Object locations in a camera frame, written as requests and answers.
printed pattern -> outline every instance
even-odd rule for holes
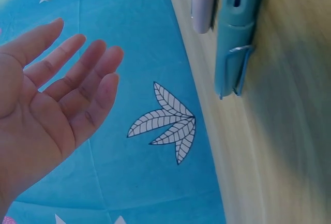
[[[66,224],[60,217],[58,217],[57,214],[55,214],[55,221],[56,221],[56,224]],[[13,222],[13,223],[6,222],[6,223],[3,223],[3,224],[16,224],[16,222]],[[119,216],[114,224],[126,224],[126,222],[124,221],[122,216]]]
[[[180,164],[192,147],[195,135],[195,116],[169,91],[156,82],[154,83],[154,92],[162,109],[144,114],[136,120],[129,129],[128,137],[174,124],[150,144],[175,143],[176,161],[177,164]]]
[[[14,221],[13,218],[10,218],[8,216],[5,216],[2,224],[17,224],[16,221]]]

blue fabric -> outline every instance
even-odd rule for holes
[[[119,216],[127,224],[225,223],[203,116],[171,1],[0,0],[0,43],[57,17],[65,20],[64,31],[39,59],[75,33],[87,36],[84,48],[95,39],[119,45],[125,57],[118,69],[118,95],[102,127],[21,194],[8,216],[24,224],[55,223],[55,215],[66,224],[115,223]],[[62,77],[80,54],[51,82]],[[161,99],[171,101],[171,95],[182,104],[177,110],[176,100],[169,108]],[[140,134],[130,135],[140,123],[136,121],[154,110],[172,112],[172,117],[162,119],[170,125],[156,128],[149,123],[153,130],[144,132],[141,126],[134,131],[137,134],[139,129]],[[186,142],[191,147],[183,146],[189,150],[184,158],[176,153],[183,139],[150,145],[172,126],[188,122],[191,136]]]

leaf design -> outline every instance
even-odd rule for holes
[[[174,124],[152,141],[151,145],[175,143],[176,161],[179,165],[192,147],[195,135],[195,116],[160,84],[154,82],[154,92],[162,109],[141,116],[130,127],[128,137]]]
[[[58,217],[57,214],[55,214],[55,221],[56,221],[56,224],[66,224],[63,220],[61,220],[60,217]]]
[[[122,216],[119,216],[118,219],[115,221],[115,224],[126,224]]]
[[[195,120],[192,117],[179,121],[165,131],[165,133],[161,134],[161,136],[152,141],[151,145],[165,145],[180,141],[191,133],[194,129],[194,124]]]
[[[191,149],[193,139],[195,135],[195,125],[193,126],[191,132],[185,136],[182,140],[179,140],[176,142],[176,159],[177,159],[177,164],[180,164],[188,152]]]
[[[189,117],[174,116],[164,109],[155,110],[141,116],[138,120],[136,120],[136,122],[129,130],[128,137],[139,135],[152,129],[173,124],[187,118]]]
[[[159,104],[167,111],[178,116],[190,116],[192,113],[160,84],[154,82],[154,91]]]
[[[2,224],[17,224],[17,223],[13,218],[5,216],[4,220],[2,221]]]

blue pen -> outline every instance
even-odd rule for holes
[[[220,99],[240,94],[260,0],[221,0],[215,68],[215,91]]]

pen clip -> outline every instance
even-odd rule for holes
[[[244,81],[245,81],[245,75],[246,75],[246,70],[247,70],[247,64],[248,64],[248,61],[250,59],[250,56],[251,56],[252,52],[254,51],[254,47],[250,44],[250,45],[247,45],[247,46],[232,48],[228,51],[228,53],[226,54],[226,56],[224,58],[224,66],[223,66],[224,73],[223,74],[224,74],[224,77],[225,77],[226,72],[227,72],[227,61],[228,61],[228,59],[230,59],[232,55],[236,54],[239,51],[243,51],[243,50],[246,50],[246,53],[245,53],[242,69],[241,69],[240,75],[237,79],[237,81],[238,81],[237,86],[233,89],[233,92],[236,94],[236,96],[241,96],[242,95],[242,91],[243,91],[243,87],[244,87]],[[221,91],[219,93],[219,99],[220,100],[223,99],[222,92],[223,92],[223,89],[221,89]]]

